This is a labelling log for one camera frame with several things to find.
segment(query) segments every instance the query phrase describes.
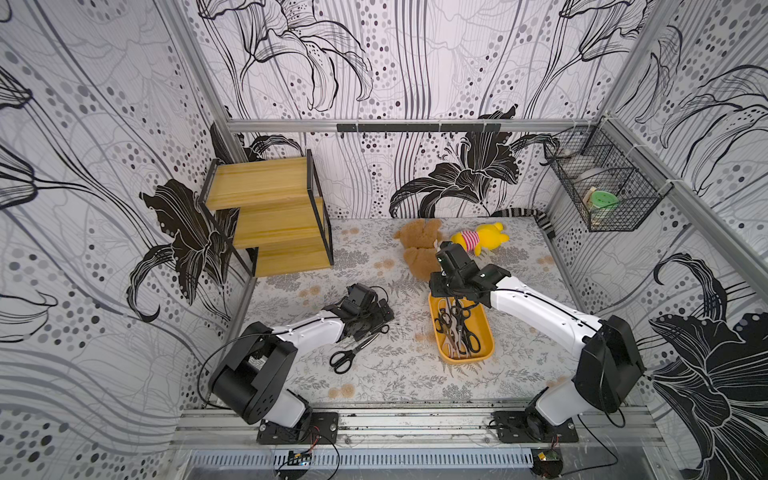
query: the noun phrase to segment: black wire basket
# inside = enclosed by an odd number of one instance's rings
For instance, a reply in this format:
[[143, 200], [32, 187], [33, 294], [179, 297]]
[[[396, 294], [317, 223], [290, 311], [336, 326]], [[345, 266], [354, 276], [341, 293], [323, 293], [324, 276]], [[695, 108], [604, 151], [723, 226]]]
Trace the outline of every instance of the black wire basket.
[[636, 230], [661, 202], [654, 185], [598, 127], [557, 134], [545, 157], [591, 232]]

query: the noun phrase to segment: floral tablecloth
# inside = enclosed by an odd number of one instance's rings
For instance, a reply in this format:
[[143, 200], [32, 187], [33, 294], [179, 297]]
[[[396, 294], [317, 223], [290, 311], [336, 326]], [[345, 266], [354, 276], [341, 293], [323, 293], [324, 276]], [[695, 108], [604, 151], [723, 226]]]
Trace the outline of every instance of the floral tablecloth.
[[[572, 305], [558, 268], [531, 218], [499, 219], [511, 240], [483, 254], [478, 265], [495, 263], [540, 292]], [[348, 373], [335, 374], [331, 354], [354, 343], [343, 340], [296, 359], [286, 386], [310, 402], [408, 402], [529, 398], [546, 385], [569, 378], [576, 367], [559, 345], [527, 323], [486, 309], [496, 350], [490, 359], [451, 366], [440, 358], [432, 332], [426, 283], [411, 276], [403, 247], [392, 235], [408, 220], [335, 220], [331, 270], [259, 279], [244, 326], [268, 326], [305, 318], [334, 303], [353, 283], [379, 285], [395, 312], [388, 334], [362, 350]], [[445, 219], [450, 236], [487, 219]]]

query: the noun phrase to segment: orange tray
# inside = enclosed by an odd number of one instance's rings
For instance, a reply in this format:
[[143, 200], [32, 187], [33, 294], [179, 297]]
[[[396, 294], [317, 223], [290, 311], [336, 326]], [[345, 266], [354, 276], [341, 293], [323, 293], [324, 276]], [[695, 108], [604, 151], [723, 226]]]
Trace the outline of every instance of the orange tray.
[[[453, 303], [453, 297], [449, 297], [448, 301]], [[459, 300], [462, 306], [470, 306], [473, 302], [467, 299]], [[478, 305], [472, 310], [469, 310], [471, 315], [465, 320], [465, 325], [480, 339], [480, 351], [473, 353], [474, 355], [468, 359], [452, 359], [446, 352], [443, 351], [442, 344], [445, 341], [445, 334], [438, 333], [435, 328], [435, 319], [438, 316], [439, 307], [445, 308], [444, 298], [435, 298], [432, 294], [429, 295], [429, 312], [432, 314], [432, 328], [435, 330], [435, 340], [437, 340], [437, 348], [440, 352], [440, 357], [443, 362], [450, 363], [451, 365], [464, 365], [472, 362], [482, 362], [489, 356], [493, 355], [493, 351], [496, 349], [496, 345], [493, 342], [493, 335], [491, 334], [491, 327], [488, 325], [488, 318], [485, 316], [485, 310], [482, 305]]]

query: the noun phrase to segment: wooden shelf board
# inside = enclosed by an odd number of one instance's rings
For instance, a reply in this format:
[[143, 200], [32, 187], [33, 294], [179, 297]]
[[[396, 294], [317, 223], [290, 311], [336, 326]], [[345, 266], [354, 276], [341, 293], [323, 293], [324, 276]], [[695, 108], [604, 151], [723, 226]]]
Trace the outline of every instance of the wooden shelf board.
[[[315, 199], [320, 223], [325, 226], [323, 199]], [[303, 205], [280, 207], [243, 207], [237, 218], [234, 246], [237, 249], [263, 247], [304, 238], [320, 238], [317, 219], [307, 198]]]
[[256, 277], [330, 268], [323, 239], [295, 240], [259, 248]]
[[307, 199], [306, 157], [220, 165], [206, 206], [224, 208], [287, 205]]

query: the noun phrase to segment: yellow stuffed toy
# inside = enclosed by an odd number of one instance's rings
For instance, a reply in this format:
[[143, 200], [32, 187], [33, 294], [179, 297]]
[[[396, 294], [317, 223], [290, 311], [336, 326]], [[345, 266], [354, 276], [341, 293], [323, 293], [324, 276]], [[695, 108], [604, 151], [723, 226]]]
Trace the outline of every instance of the yellow stuffed toy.
[[509, 235], [502, 233], [504, 225], [501, 223], [486, 223], [475, 228], [475, 231], [464, 230], [451, 237], [453, 243], [458, 243], [464, 250], [474, 250], [475, 256], [480, 255], [483, 247], [493, 250], [502, 243], [509, 241]]

